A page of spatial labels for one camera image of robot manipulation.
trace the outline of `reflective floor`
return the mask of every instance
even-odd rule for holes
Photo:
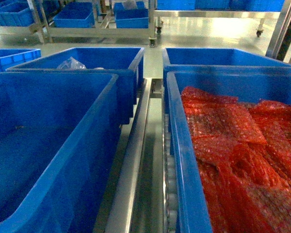
[[[276,20],[266,20],[264,32],[257,38],[259,26],[257,19],[227,18],[162,18],[162,34],[158,36],[157,47],[149,48],[145,39],[91,39],[91,38],[55,38],[55,43],[41,45],[36,35],[26,39],[15,36],[0,36],[0,48],[40,48],[42,55],[50,55],[70,47],[130,47],[141,46],[145,49],[145,78],[162,78],[162,48],[164,47],[206,47],[238,48],[264,55],[268,48]],[[101,59],[108,60],[105,54]],[[291,56],[291,47],[285,61]],[[143,184],[138,201],[139,216],[134,224],[134,232],[159,233],[162,231],[162,203],[160,202],[160,177],[162,168],[162,118],[161,100],[151,99],[148,119],[146,150],[144,158]],[[125,140],[129,134],[129,125],[123,127],[122,141],[119,146],[108,191],[101,205],[101,211],[94,231],[102,233],[112,205],[117,176],[125,151]]]

